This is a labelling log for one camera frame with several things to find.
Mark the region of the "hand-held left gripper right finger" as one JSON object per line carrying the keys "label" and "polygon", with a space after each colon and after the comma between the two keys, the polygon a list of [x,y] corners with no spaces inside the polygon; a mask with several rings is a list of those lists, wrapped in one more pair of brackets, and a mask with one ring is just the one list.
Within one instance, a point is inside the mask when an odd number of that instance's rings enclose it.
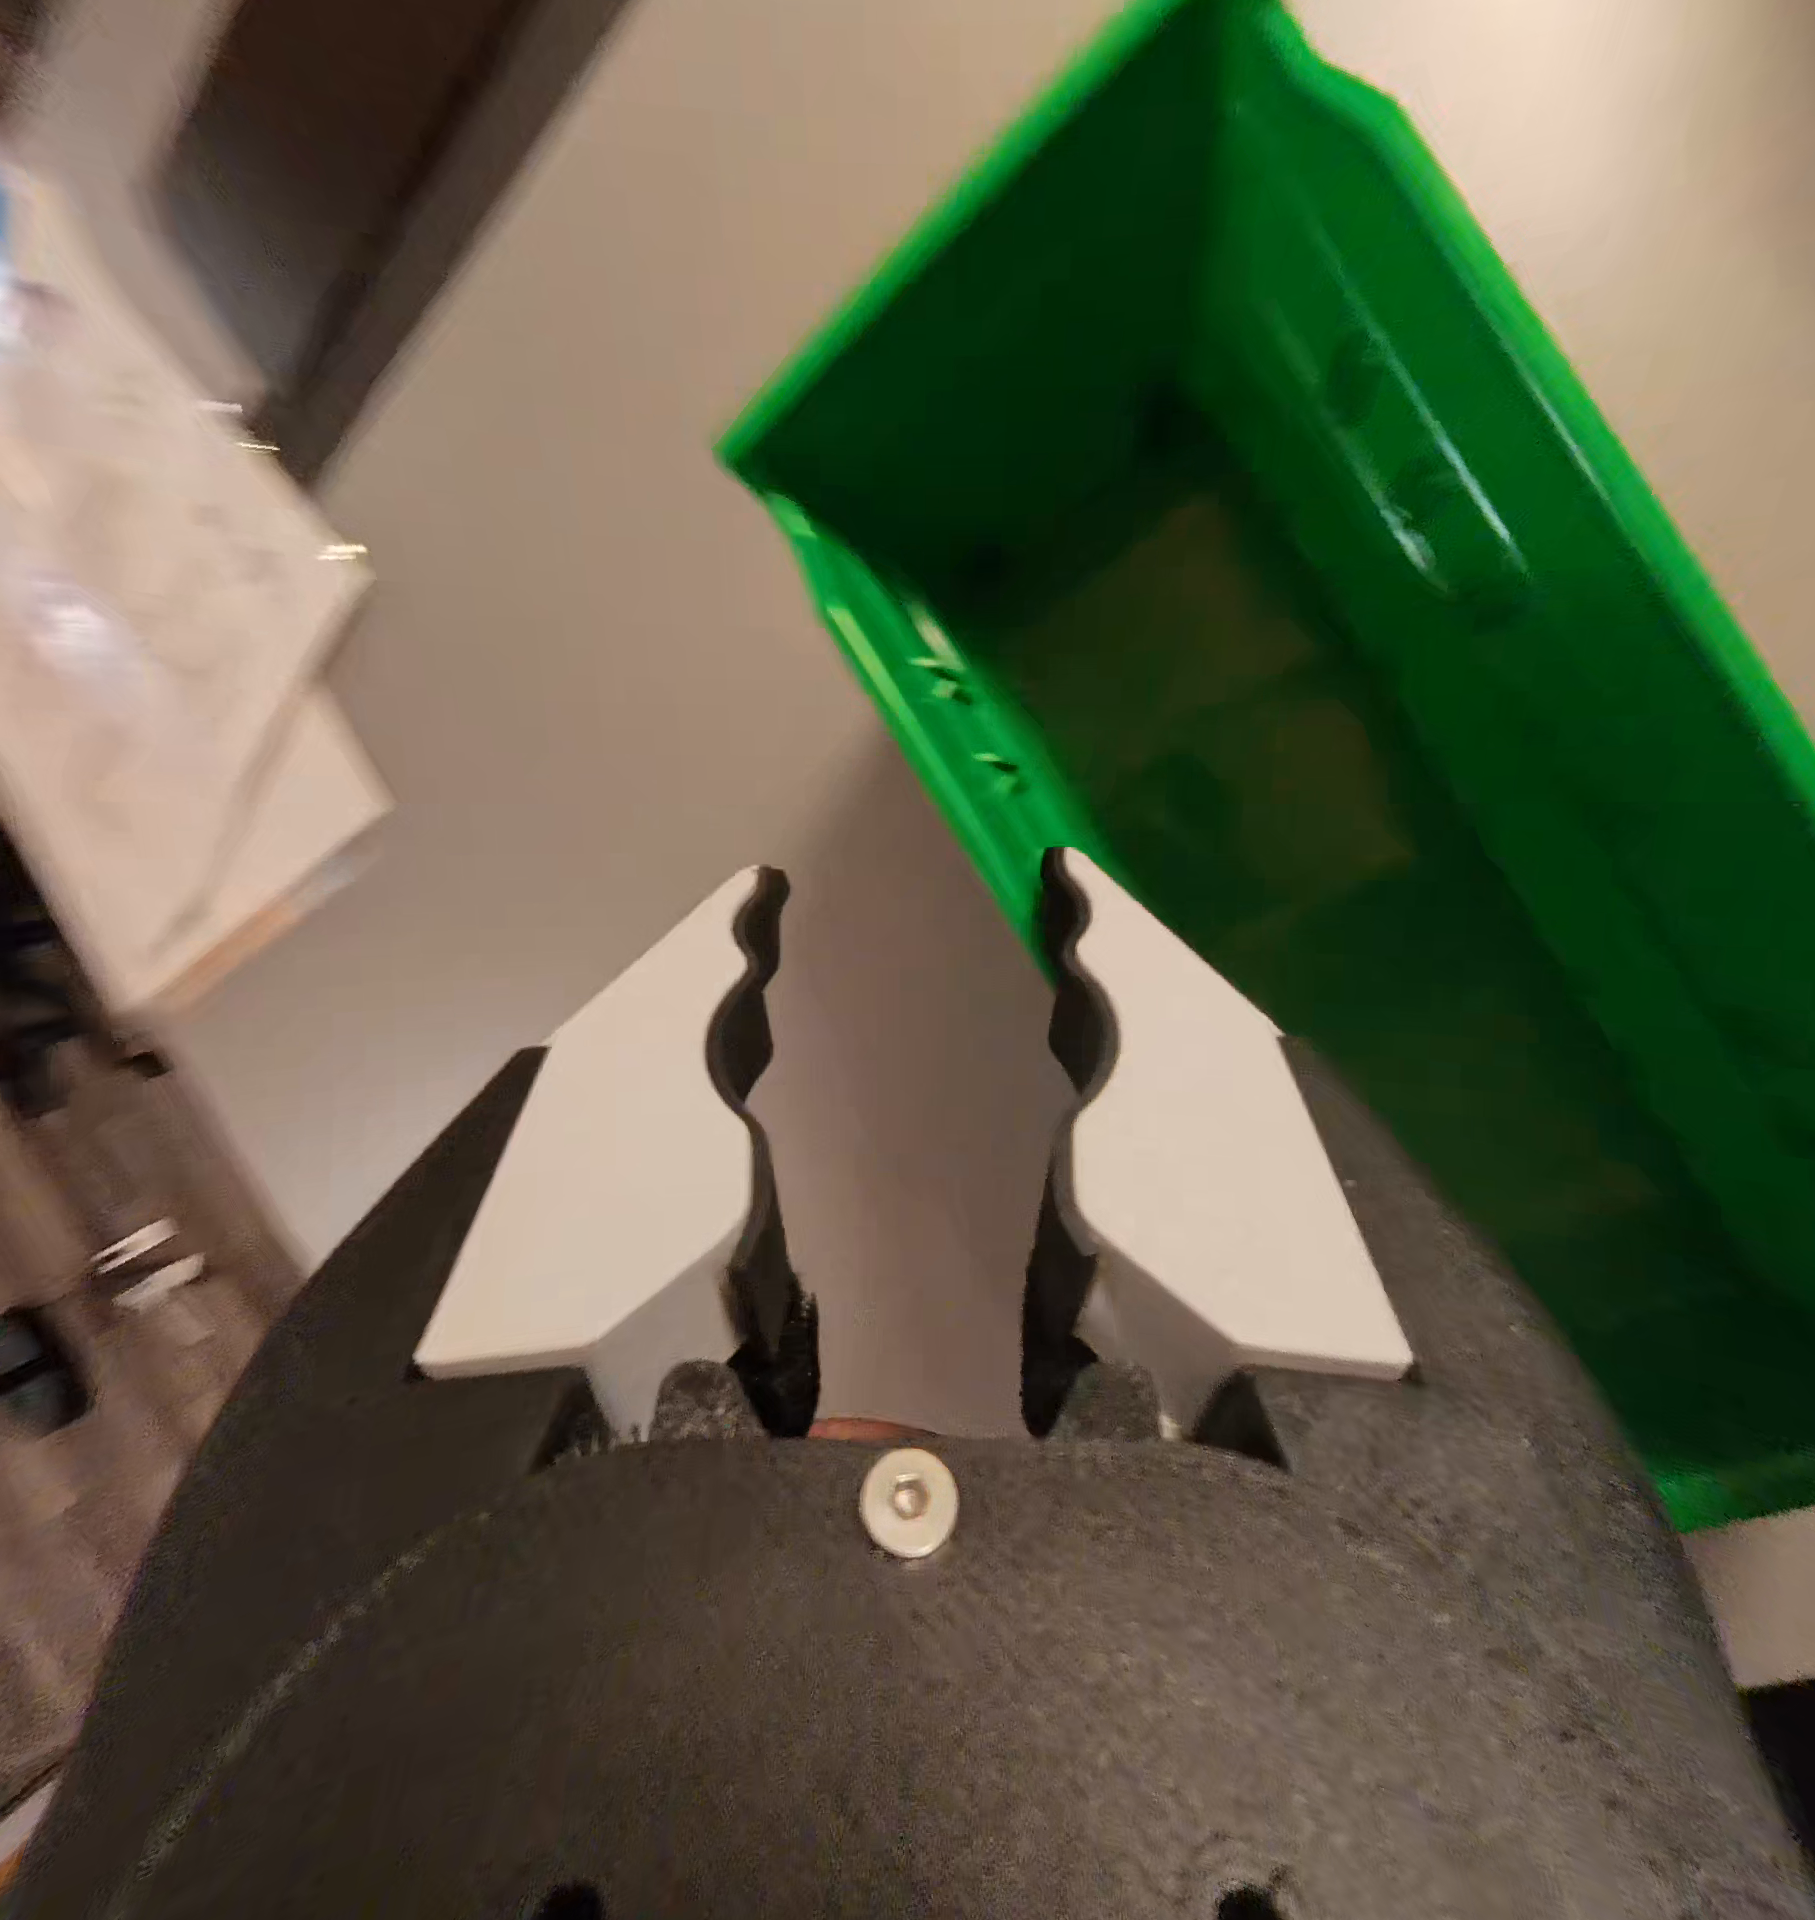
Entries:
{"label": "hand-held left gripper right finger", "polygon": [[1072,1113],[1018,1290],[1028,1432],[1088,1367],[1140,1367],[1174,1438],[1249,1371],[1413,1375],[1289,1035],[1088,851],[1042,851],[1037,947]]}

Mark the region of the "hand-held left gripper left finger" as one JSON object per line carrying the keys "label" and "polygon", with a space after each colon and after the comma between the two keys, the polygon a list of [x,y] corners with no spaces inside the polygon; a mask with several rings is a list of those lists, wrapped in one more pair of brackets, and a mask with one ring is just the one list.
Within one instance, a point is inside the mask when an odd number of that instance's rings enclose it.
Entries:
{"label": "hand-held left gripper left finger", "polygon": [[818,1423],[822,1310],[750,1119],[786,907],[786,867],[738,867],[550,1035],[419,1375],[579,1371],[602,1432],[656,1432],[656,1389],[699,1359],[757,1432]]}

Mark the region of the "green plastic bin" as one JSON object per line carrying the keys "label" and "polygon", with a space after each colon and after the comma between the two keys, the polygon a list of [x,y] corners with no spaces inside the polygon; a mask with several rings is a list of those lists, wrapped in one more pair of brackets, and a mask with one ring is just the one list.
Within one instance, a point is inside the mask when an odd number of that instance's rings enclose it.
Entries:
{"label": "green plastic bin", "polygon": [[1121,9],[718,459],[1042,971],[1085,851],[1815,1507],[1815,738],[1384,91]]}

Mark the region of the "printed paper sheet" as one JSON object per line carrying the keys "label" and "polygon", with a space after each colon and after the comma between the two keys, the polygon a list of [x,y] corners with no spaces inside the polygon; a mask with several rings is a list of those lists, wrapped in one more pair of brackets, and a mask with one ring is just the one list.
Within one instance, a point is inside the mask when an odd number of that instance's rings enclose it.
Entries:
{"label": "printed paper sheet", "polygon": [[113,1012],[269,951],[395,811],[325,688],[370,579],[0,147],[0,820]]}

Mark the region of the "dark brown desk hatch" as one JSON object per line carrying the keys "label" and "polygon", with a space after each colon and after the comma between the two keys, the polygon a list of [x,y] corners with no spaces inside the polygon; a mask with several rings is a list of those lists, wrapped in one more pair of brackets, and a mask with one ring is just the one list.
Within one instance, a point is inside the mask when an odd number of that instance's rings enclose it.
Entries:
{"label": "dark brown desk hatch", "polygon": [[621,0],[246,0],[151,180],[159,217],[262,395],[246,426],[315,483]]}

